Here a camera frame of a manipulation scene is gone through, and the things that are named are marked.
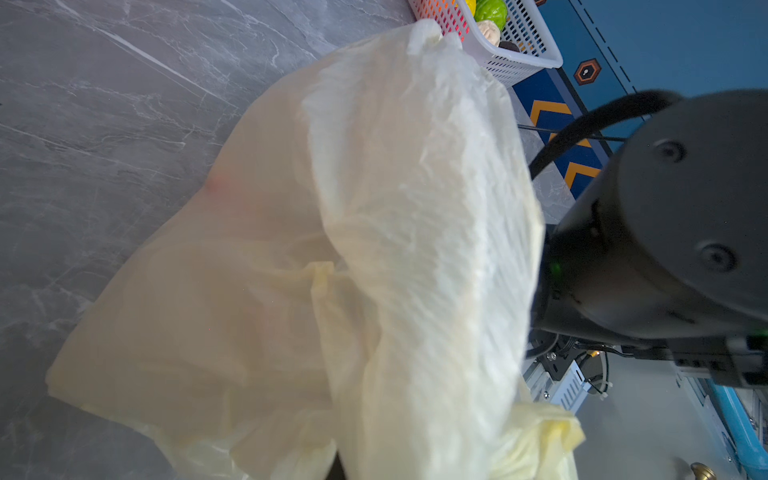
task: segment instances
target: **black cable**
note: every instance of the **black cable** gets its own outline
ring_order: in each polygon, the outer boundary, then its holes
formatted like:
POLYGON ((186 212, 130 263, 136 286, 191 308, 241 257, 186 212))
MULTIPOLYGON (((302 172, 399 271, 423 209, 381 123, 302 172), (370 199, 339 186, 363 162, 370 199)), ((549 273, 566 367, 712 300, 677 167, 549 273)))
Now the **black cable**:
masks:
POLYGON ((596 134, 606 127, 620 121, 643 115, 655 114, 658 111, 676 104, 683 97, 664 90, 641 91, 626 97, 617 98, 573 120, 567 127, 560 130, 558 136, 547 143, 538 152, 528 169, 531 179, 536 178, 550 163, 557 160, 569 148, 582 141, 588 135, 596 134))
POLYGON ((542 343, 541 345, 535 346, 534 348, 528 350, 527 352, 525 352, 525 358, 533 359, 533 358, 536 358, 537 356, 544 355, 545 353, 552 350, 552 347, 554 347, 558 343, 559 339, 560 339, 560 336, 557 333, 552 333, 552 341, 547 343, 542 343))
POLYGON ((565 343, 563 344, 563 346, 558 347, 558 348, 552 350, 558 356, 560 356, 560 354, 562 354, 563 352, 567 352, 568 350, 572 349, 574 347, 574 345, 576 344, 576 337, 569 336, 569 337, 566 337, 566 338, 568 338, 568 339, 565 340, 565 343))
POLYGON ((597 350, 598 352, 614 353, 616 355, 623 356, 625 359, 634 358, 634 355, 632 355, 631 353, 619 352, 618 350, 612 349, 610 346, 605 346, 605 345, 587 345, 583 343, 577 343, 575 347, 578 349, 584 349, 584 350, 597 350))
POLYGON ((608 391, 608 373, 610 372, 610 368, 608 367, 608 355, 605 356, 605 391, 608 391))
POLYGON ((581 368, 590 358, 592 357, 590 356, 589 353, 581 352, 578 355, 576 355, 576 358, 574 359, 574 361, 576 362, 576 365, 578 365, 578 368, 581 368))
MULTIPOLYGON (((530 125, 523 125, 523 124, 518 124, 518 128, 522 128, 523 130, 543 131, 543 132, 548 133, 548 134, 559 134, 560 133, 559 131, 553 130, 551 128, 532 127, 530 125)), ((584 138, 588 138, 590 140, 627 141, 627 139, 624 138, 624 137, 602 137, 602 136, 595 137, 595 136, 590 136, 590 137, 584 137, 584 138)))
POLYGON ((600 390, 600 389, 598 388, 598 386, 597 386, 597 385, 595 385, 594 383, 592 383, 592 380, 587 380, 587 383, 589 383, 590 385, 592 385, 592 388, 593 388, 593 389, 594 389, 594 390, 595 390, 597 393, 599 393, 599 394, 601 394, 601 395, 602 395, 603 393, 606 393, 606 392, 608 391, 608 384, 605 384, 605 389, 603 389, 603 390, 600 390))

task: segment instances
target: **plastic bag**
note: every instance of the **plastic bag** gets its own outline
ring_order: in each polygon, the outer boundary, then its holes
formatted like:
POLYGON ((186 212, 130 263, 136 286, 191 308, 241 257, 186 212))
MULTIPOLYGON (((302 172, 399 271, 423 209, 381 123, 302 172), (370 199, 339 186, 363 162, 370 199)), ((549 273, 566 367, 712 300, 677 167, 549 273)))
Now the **plastic bag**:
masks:
POLYGON ((491 461, 490 480, 578 480, 573 450, 584 441, 576 417, 533 403, 522 377, 491 461))
POLYGON ((544 235, 509 96, 431 20, 248 109, 49 391, 186 478, 487 478, 544 235))

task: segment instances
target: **orange chevron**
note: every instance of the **orange chevron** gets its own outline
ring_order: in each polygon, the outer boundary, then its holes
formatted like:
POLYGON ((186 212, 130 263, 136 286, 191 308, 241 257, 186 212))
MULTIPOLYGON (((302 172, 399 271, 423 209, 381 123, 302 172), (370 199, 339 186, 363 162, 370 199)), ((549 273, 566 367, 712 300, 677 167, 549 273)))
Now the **orange chevron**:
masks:
POLYGON ((599 173, 599 168, 587 167, 586 165, 571 162, 568 165, 568 169, 565 171, 565 177, 563 177, 563 179, 565 180, 565 184, 568 185, 568 188, 571 188, 574 184, 574 180, 576 180, 576 174, 595 178, 599 173))
POLYGON ((538 122, 538 116, 542 111, 553 111, 556 114, 569 114, 572 115, 571 109, 566 104, 562 104, 557 101, 544 101, 533 100, 533 107, 531 108, 531 121, 534 127, 538 122))
MULTIPOLYGON (((549 134, 549 141, 552 141, 552 139, 555 138, 556 136, 557 134, 549 134)), ((589 144, 589 140, 587 140, 586 138, 580 141, 579 143, 577 143, 576 145, 581 145, 582 147, 586 147, 586 148, 592 148, 592 145, 589 144)))

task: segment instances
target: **white basket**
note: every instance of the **white basket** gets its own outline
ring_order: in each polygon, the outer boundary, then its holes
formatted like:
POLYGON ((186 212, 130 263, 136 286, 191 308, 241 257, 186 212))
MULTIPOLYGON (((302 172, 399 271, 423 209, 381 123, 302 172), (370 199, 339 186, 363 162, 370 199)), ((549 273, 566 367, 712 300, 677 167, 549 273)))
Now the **white basket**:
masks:
POLYGON ((442 34, 458 33, 464 51, 505 87, 525 80, 542 68, 560 68, 563 57, 541 17, 535 0, 505 0, 507 25, 502 41, 511 41, 520 53, 495 47, 485 39, 464 0, 408 0, 418 20, 434 18, 442 34))

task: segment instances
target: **marble floor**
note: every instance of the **marble floor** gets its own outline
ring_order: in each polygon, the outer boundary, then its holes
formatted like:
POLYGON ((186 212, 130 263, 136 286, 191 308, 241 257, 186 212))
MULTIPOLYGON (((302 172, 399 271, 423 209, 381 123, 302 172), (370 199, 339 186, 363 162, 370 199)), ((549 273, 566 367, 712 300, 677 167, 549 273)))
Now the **marble floor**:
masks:
MULTIPOLYGON (((142 435, 47 397, 45 371, 255 98, 412 21, 406 0, 0 0, 0 478, 177 477, 142 435)), ((537 188, 557 220, 561 177, 537 188)))

